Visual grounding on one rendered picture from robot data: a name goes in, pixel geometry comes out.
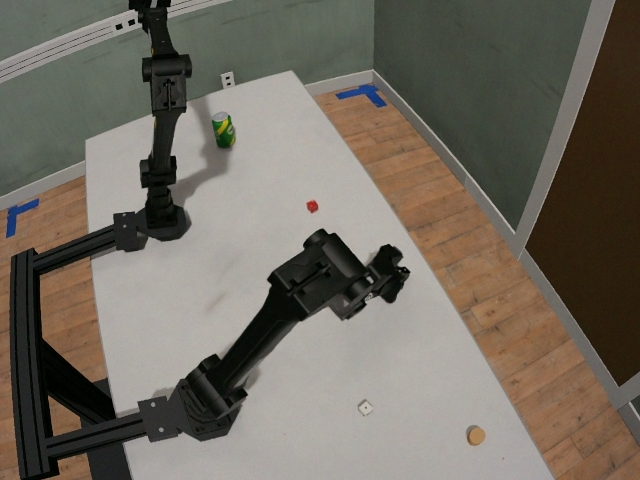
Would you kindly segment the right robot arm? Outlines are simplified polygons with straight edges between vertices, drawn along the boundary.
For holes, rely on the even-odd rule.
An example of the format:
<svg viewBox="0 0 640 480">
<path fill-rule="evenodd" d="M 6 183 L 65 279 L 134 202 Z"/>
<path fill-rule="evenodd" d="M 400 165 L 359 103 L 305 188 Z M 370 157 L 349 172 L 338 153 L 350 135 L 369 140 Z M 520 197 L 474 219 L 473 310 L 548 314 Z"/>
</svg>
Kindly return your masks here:
<svg viewBox="0 0 640 480">
<path fill-rule="evenodd" d="M 268 276 L 271 286 L 263 306 L 224 357 L 215 353 L 203 359 L 185 377 L 187 383 L 178 386 L 195 435 L 230 425 L 227 414 L 246 400 L 250 374 L 299 322 L 328 306 L 341 321 L 348 313 L 350 320 L 378 289 L 378 295 L 392 290 L 395 267 L 404 258 L 395 245 L 386 244 L 365 267 L 335 232 L 324 228 L 310 235 L 303 248 Z"/>
</svg>

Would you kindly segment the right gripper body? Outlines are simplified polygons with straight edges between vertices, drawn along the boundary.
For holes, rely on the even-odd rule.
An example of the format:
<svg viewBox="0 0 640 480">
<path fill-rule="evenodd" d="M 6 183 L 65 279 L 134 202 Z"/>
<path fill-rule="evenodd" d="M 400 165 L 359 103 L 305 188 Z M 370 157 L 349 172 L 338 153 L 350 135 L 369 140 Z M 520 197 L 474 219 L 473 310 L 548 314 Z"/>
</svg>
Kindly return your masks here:
<svg viewBox="0 0 640 480">
<path fill-rule="evenodd" d="M 394 287 L 392 288 L 392 290 L 385 292 L 385 294 L 384 293 L 382 295 L 380 294 L 390 304 L 396 301 L 398 293 L 404 287 L 404 282 L 402 283 L 403 277 L 396 270 L 393 275 L 397 278 L 397 281 Z M 379 289 L 377 290 L 375 297 L 380 296 L 378 295 L 378 292 L 379 292 Z"/>
</svg>

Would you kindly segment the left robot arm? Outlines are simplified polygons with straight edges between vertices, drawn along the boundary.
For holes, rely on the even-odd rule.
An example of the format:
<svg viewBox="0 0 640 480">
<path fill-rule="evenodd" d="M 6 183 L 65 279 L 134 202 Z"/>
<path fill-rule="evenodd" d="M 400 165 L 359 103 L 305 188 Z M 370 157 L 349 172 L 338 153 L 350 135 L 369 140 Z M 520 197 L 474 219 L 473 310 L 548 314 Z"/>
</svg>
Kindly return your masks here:
<svg viewBox="0 0 640 480">
<path fill-rule="evenodd" d="M 139 168 L 141 172 L 142 164 L 141 188 L 148 190 L 147 228 L 158 229 L 176 226 L 174 203 L 167 186 L 176 184 L 176 155 L 171 156 L 171 150 L 178 118 L 187 109 L 186 78 L 192 76 L 192 62 L 189 54 L 179 55 L 173 48 L 165 26 L 168 11 L 162 6 L 162 0 L 144 1 L 140 0 L 143 8 L 138 11 L 138 23 L 142 23 L 142 29 L 148 34 L 154 56 L 142 58 L 142 78 L 143 82 L 150 82 L 155 122 L 151 152 L 148 159 L 140 160 Z"/>
</svg>

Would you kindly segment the tan short cylinder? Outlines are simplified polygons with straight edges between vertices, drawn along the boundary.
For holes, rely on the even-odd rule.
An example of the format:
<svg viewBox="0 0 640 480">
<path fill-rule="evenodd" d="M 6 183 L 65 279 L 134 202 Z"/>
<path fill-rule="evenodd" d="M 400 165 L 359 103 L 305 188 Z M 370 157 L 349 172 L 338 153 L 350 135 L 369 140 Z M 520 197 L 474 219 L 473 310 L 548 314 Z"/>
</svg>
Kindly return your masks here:
<svg viewBox="0 0 640 480">
<path fill-rule="evenodd" d="M 485 440 L 485 431 L 481 428 L 473 429 L 467 436 L 467 441 L 472 446 L 477 446 Z"/>
</svg>

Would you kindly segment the green and yellow soda can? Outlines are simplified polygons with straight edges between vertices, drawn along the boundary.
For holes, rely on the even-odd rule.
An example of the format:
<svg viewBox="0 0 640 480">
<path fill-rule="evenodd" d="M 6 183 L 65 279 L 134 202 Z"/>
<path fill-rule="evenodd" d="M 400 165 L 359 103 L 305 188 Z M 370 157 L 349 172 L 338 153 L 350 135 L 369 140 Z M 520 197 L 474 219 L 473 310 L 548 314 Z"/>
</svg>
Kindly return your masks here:
<svg viewBox="0 0 640 480">
<path fill-rule="evenodd" d="M 231 116 L 225 112 L 217 112 L 212 119 L 216 143 L 219 147 L 227 148 L 235 142 Z"/>
</svg>

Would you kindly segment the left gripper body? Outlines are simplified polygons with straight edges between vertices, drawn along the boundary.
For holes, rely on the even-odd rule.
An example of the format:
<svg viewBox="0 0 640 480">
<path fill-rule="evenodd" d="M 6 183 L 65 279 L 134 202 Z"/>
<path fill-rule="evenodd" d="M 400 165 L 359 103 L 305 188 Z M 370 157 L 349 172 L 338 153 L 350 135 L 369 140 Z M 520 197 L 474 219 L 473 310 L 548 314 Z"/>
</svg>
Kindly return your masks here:
<svg viewBox="0 0 640 480">
<path fill-rule="evenodd" d="M 140 0 L 129 0 L 129 5 L 131 4 L 135 4 L 135 11 L 140 11 L 140 8 L 143 7 L 143 5 L 141 6 Z M 171 0 L 162 0 L 162 6 L 169 8 L 171 6 Z"/>
</svg>

